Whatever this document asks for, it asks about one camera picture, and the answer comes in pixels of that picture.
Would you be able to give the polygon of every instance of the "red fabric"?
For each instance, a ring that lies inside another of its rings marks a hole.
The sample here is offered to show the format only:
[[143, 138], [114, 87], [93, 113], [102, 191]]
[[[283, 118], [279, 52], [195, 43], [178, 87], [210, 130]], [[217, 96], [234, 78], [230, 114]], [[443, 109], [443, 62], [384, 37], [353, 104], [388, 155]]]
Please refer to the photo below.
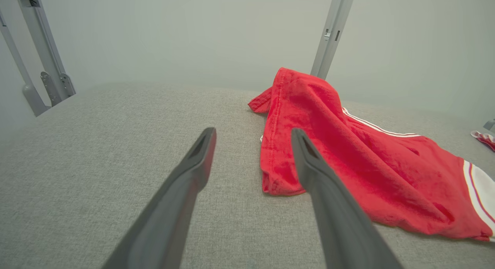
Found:
[[371, 220], [452, 238], [493, 236], [470, 200], [462, 158], [426, 137], [387, 132], [348, 115], [324, 80], [280, 68], [273, 86], [249, 107], [268, 113], [260, 160], [264, 192], [304, 193], [290, 145], [297, 127]]
[[488, 145], [488, 147], [490, 147], [493, 151], [495, 151], [495, 143], [493, 143], [491, 140], [484, 138], [476, 138], [476, 139]]

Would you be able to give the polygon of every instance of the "white stripe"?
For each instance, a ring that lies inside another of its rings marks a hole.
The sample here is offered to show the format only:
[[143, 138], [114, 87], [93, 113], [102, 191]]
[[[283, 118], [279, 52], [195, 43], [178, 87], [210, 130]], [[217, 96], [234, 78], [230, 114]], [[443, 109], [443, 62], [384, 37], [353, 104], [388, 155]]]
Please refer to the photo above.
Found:
[[492, 218], [495, 218], [493, 216], [495, 214], [495, 200], [493, 198], [493, 195], [495, 195], [495, 182], [493, 182], [490, 176], [479, 167], [475, 165], [472, 166], [473, 170], [471, 175], [473, 176], [474, 186], [471, 182], [471, 176], [469, 176], [469, 162], [464, 160], [464, 179], [469, 191], [469, 198], [480, 219], [492, 230], [490, 242], [495, 242], [495, 223], [488, 217], [478, 201], [478, 197], [480, 197], [481, 204], [483, 204], [486, 212], [490, 214]]
[[375, 129], [375, 130], [377, 130], [377, 131], [379, 131], [379, 132], [385, 133], [385, 134], [387, 134], [387, 135], [392, 135], [393, 137], [398, 137], [398, 138], [413, 138], [413, 137], [420, 137], [420, 135], [416, 135], [416, 134], [414, 134], [414, 133], [400, 134], [400, 133], [394, 133], [394, 132], [391, 132], [391, 131], [386, 131], [386, 130], [384, 130], [384, 129], [380, 128], [379, 126], [377, 126], [377, 125], [375, 125], [375, 124], [373, 124], [373, 123], [370, 123], [370, 122], [368, 122], [368, 121], [366, 121], [366, 120], [364, 120], [364, 119], [361, 119], [361, 118], [359, 118], [359, 117], [356, 117], [356, 116], [354, 116], [354, 115], [350, 114], [350, 113], [347, 111], [347, 109], [345, 109], [345, 107], [343, 107], [343, 108], [342, 108], [342, 111], [344, 112], [344, 114], [345, 114], [345, 115], [347, 115], [347, 116], [349, 116], [349, 117], [353, 118], [354, 120], [356, 120], [356, 121], [360, 122], [361, 124], [364, 124], [364, 125], [366, 125], [366, 126], [368, 126], [368, 127], [370, 127], [370, 128], [373, 128], [373, 129]]
[[472, 131], [471, 132], [471, 136], [473, 138], [483, 138], [484, 140], [489, 140], [490, 142], [492, 143], [495, 143], [495, 138], [493, 137], [493, 135], [489, 135], [489, 134], [482, 134], [478, 131]]

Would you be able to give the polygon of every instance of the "gray carpet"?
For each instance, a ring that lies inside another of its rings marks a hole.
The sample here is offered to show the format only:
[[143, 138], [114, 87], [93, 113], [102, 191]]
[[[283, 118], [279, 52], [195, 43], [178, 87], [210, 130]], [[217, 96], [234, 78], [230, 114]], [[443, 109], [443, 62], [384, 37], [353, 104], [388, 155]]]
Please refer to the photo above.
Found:
[[[183, 268], [322, 268], [307, 194], [261, 191], [258, 93], [106, 84], [63, 101], [0, 149], [0, 268], [99, 268], [201, 131], [217, 128]], [[495, 175], [476, 130], [440, 114], [344, 103], [387, 130], [426, 135]], [[377, 226], [415, 268], [493, 268], [495, 245]]]

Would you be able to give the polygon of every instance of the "red cloth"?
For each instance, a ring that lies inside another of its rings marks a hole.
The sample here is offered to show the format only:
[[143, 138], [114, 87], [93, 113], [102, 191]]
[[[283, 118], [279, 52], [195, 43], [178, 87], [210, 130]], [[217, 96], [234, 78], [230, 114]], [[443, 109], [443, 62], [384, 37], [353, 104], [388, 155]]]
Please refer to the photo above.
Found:
[[483, 142], [484, 144], [488, 145], [493, 151], [495, 151], [495, 138], [493, 135], [489, 134], [482, 134], [478, 131], [472, 131], [471, 135], [473, 138], [476, 138], [477, 140]]
[[492, 240], [495, 184], [475, 165], [416, 134], [352, 116], [324, 80], [280, 68], [249, 107], [268, 113], [261, 144], [263, 191], [304, 193], [290, 145], [303, 129], [371, 220], [451, 238]]

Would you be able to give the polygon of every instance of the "metal frame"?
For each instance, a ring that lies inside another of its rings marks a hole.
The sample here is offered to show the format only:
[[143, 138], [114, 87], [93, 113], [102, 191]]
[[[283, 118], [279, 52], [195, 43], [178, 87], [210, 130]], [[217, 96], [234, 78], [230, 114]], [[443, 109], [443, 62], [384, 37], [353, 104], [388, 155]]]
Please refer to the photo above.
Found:
[[491, 121], [488, 121], [487, 123], [485, 123], [485, 125], [483, 126], [483, 128], [491, 131], [491, 132], [494, 132], [495, 131], [495, 119], [491, 120]]
[[50, 97], [51, 105], [55, 106], [62, 100], [74, 95], [74, 87], [58, 54], [42, 1], [17, 1], [44, 68], [40, 77]]
[[21, 77], [25, 82], [25, 85], [22, 87], [22, 93], [24, 94], [26, 100], [28, 101], [29, 106], [31, 107], [31, 110], [34, 113], [34, 115], [39, 116], [47, 109], [49, 109], [49, 107], [44, 105], [42, 98], [39, 96], [38, 91], [36, 91], [36, 88], [32, 84], [26, 66], [24, 66], [21, 55], [17, 50], [17, 46], [14, 43], [14, 39], [10, 34], [9, 28], [5, 23], [5, 19], [3, 18], [1, 11], [0, 11], [0, 31], [2, 32], [3, 38], [7, 43], [7, 47], [9, 48], [10, 53], [14, 58], [14, 62], [17, 65], [17, 68], [19, 69], [19, 73], [21, 74]]
[[311, 75], [326, 79], [353, 0], [332, 0]]

